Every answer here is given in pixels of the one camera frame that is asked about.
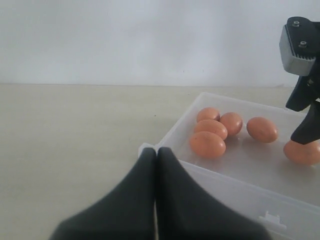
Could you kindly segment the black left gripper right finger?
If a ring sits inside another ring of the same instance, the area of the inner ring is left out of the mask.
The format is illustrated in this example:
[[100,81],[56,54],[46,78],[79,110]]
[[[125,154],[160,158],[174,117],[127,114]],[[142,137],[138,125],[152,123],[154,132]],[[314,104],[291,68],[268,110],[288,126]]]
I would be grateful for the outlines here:
[[161,240],[269,240],[268,231],[199,186],[168,147],[156,161],[156,214]]

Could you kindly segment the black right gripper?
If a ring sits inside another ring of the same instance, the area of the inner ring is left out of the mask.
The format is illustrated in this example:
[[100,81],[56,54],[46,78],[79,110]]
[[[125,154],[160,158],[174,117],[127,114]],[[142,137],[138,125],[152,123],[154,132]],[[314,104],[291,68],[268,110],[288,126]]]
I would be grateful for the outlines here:
[[306,145],[320,139],[320,103],[314,102],[319,98],[320,73],[299,76],[285,107],[295,112],[310,107],[304,120],[292,133],[292,141]]

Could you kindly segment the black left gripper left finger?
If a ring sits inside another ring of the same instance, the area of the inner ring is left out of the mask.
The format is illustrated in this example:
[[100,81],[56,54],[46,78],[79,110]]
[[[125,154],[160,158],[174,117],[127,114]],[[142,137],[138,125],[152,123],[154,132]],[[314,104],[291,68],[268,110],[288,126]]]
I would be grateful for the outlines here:
[[63,220],[52,240],[155,239],[155,176],[157,154],[144,148],[125,178],[105,197]]

